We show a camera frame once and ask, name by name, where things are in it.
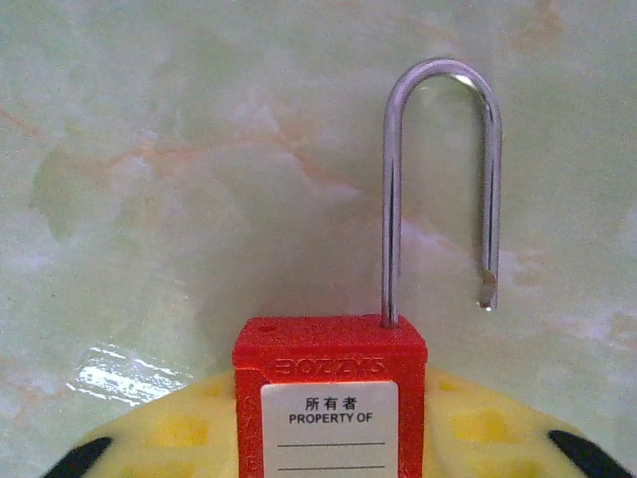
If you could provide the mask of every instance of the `white label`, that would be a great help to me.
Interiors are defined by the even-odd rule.
[[[261,388],[265,478],[398,476],[393,381]]]

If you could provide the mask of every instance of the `metal shackle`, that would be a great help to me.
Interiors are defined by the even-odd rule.
[[[473,68],[449,58],[418,63],[394,85],[385,110],[383,145],[382,327],[398,327],[396,306],[400,275],[400,222],[402,189],[402,121],[409,96],[424,80],[451,77],[474,92],[482,106],[482,287],[479,304],[491,310],[497,304],[500,235],[500,162],[502,121],[498,102],[485,79]]]

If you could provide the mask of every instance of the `yellow plastic object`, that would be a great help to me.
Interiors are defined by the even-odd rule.
[[[580,433],[489,389],[427,368],[427,478],[581,478],[548,439]],[[106,424],[78,444],[113,442],[86,478],[236,478],[232,372]]]

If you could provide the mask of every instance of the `padlock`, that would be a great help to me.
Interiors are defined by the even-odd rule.
[[[384,119],[380,314],[260,317],[232,352],[240,478],[420,478],[425,430],[425,340],[398,315],[402,118],[425,79],[448,76],[478,93],[484,121],[481,307],[496,305],[501,120],[487,82],[438,58],[395,84]]]

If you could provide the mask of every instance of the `blank line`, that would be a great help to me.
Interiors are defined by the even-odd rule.
[[[383,470],[384,465],[321,466],[316,468],[277,468],[277,471]]]
[[[277,445],[277,448],[311,448],[316,446],[384,446],[387,443],[384,441],[367,441],[360,443],[302,443],[302,444],[287,444]]]

